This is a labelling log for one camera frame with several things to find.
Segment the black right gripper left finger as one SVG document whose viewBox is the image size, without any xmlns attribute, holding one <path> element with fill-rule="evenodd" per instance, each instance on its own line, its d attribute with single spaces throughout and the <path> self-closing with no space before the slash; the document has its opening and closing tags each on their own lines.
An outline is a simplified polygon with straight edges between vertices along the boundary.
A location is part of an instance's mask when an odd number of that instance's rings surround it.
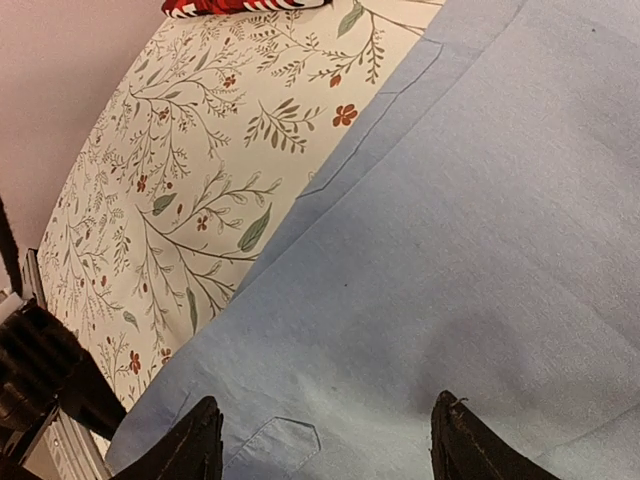
<svg viewBox="0 0 640 480">
<path fill-rule="evenodd" d="M 220 480 L 224 415 L 216 399 L 201 399 L 163 438 L 115 480 Z"/>
</svg>

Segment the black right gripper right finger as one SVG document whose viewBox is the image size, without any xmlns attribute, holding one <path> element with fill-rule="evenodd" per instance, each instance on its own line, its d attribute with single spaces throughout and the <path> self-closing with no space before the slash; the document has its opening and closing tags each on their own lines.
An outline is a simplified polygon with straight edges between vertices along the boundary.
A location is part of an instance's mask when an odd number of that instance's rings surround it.
<svg viewBox="0 0 640 480">
<path fill-rule="evenodd" d="M 431 465 L 436 480 L 557 480 L 511 448 L 451 392 L 431 413 Z"/>
</svg>

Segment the light blue long sleeve shirt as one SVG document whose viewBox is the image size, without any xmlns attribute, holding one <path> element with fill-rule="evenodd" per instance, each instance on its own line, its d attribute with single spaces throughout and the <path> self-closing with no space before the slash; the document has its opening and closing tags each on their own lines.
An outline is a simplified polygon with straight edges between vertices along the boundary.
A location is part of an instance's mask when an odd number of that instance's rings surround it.
<svg viewBox="0 0 640 480">
<path fill-rule="evenodd" d="M 435 479 L 444 390 L 557 479 L 639 475 L 635 1 L 447 2 L 107 461 L 213 396 L 226 479 Z"/>
</svg>

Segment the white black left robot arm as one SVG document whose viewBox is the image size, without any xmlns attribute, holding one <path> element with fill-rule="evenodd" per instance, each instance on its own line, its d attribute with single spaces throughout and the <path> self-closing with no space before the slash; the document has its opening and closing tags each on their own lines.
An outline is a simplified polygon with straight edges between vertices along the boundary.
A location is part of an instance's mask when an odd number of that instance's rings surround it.
<svg viewBox="0 0 640 480">
<path fill-rule="evenodd" d="M 88 350 L 48 310 L 27 297 L 19 249 L 1 211 L 1 477 L 33 479 L 25 454 L 54 413 L 110 441 L 126 410 Z"/>
</svg>

